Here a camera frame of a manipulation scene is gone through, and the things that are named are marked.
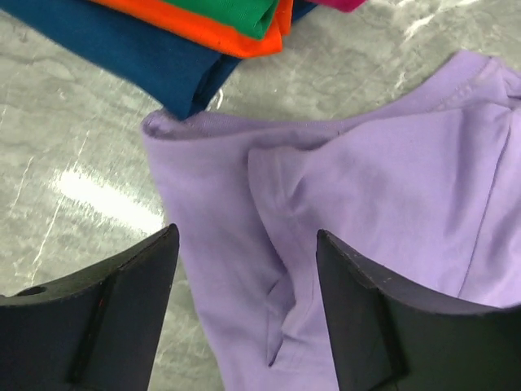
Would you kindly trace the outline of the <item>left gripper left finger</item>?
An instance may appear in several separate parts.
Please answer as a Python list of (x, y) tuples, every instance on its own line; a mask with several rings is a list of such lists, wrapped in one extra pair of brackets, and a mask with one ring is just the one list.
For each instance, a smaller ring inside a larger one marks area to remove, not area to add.
[(170, 225), (82, 270), (2, 297), (2, 389), (147, 389), (178, 249), (178, 228)]

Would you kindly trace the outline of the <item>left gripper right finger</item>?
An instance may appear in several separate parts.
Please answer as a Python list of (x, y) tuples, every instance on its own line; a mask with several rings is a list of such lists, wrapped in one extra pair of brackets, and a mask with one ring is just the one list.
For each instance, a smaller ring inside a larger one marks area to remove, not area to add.
[(340, 389), (519, 389), (519, 307), (425, 288), (325, 230), (316, 259)]

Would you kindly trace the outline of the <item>lavender t shirt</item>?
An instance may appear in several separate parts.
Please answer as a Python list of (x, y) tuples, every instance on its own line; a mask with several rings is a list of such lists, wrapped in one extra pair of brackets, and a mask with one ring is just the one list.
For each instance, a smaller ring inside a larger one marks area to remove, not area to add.
[(460, 51), (342, 121), (165, 111), (152, 177), (227, 390), (335, 390), (317, 232), (438, 292), (520, 302), (520, 74)]

